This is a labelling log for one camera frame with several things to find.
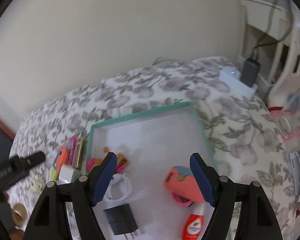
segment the silver screw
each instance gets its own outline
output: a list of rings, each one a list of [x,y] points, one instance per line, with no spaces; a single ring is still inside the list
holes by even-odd
[[[55,184],[54,181],[49,181],[49,182],[47,183],[47,187],[53,187],[54,184]]]
[[[222,182],[228,182],[228,177],[227,176],[221,176],[220,181]]]
[[[86,175],[81,176],[81,177],[79,178],[79,181],[80,181],[80,182],[85,182],[85,181],[87,181],[87,180],[88,180],[88,176],[86,176]]]
[[[257,180],[254,180],[254,181],[252,182],[252,184],[253,184],[254,186],[256,186],[256,187],[260,187],[260,182],[257,181]]]

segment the white wall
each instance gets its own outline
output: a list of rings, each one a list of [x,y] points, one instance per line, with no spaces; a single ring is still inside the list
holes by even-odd
[[[13,0],[0,19],[0,117],[17,130],[49,100],[158,57],[225,56],[239,0]]]

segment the blue gripper pad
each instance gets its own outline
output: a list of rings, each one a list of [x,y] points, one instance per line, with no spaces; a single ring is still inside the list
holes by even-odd
[[[213,195],[212,184],[194,155],[191,155],[190,157],[190,169],[199,186],[204,200],[212,206],[216,201]]]
[[[108,155],[110,155],[108,163],[106,163],[105,166],[101,164],[99,167],[96,167],[103,168],[103,171],[94,186],[94,194],[91,200],[92,206],[97,205],[98,202],[103,200],[115,169],[117,168],[117,156],[114,153],[108,153]]]

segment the black cable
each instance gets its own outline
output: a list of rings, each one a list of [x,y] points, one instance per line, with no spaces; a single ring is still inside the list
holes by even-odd
[[[288,10],[290,12],[291,15],[291,20],[290,20],[290,25],[288,30],[286,31],[286,33],[282,36],[282,38],[280,38],[278,41],[274,41],[274,42],[270,42],[270,43],[264,43],[264,44],[260,44],[260,42],[268,35],[270,29],[271,29],[271,25],[272,25],[272,20],[273,20],[273,14],[274,14],[274,9],[275,9],[275,5],[277,5],[279,2],[279,0],[274,0],[269,12],[269,17],[268,17],[268,25],[267,25],[267,29],[266,31],[263,33],[263,35],[257,40],[256,42],[256,46],[252,49],[251,53],[250,53],[250,57],[252,58],[254,55],[255,50],[257,49],[257,54],[256,54],[256,60],[259,59],[259,54],[260,54],[260,47],[263,46],[270,46],[270,45],[274,45],[277,44],[281,41],[284,41],[284,39],[290,34],[292,27],[293,27],[293,13],[292,13],[292,8],[291,8],[291,1],[288,0]]]

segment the black power adapter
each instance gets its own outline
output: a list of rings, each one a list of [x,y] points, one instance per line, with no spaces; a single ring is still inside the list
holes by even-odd
[[[252,87],[257,78],[259,69],[260,63],[253,58],[248,58],[243,64],[240,81],[248,87]]]
[[[133,232],[138,229],[129,204],[117,206],[104,210],[110,227],[115,236],[130,234],[134,239]]]

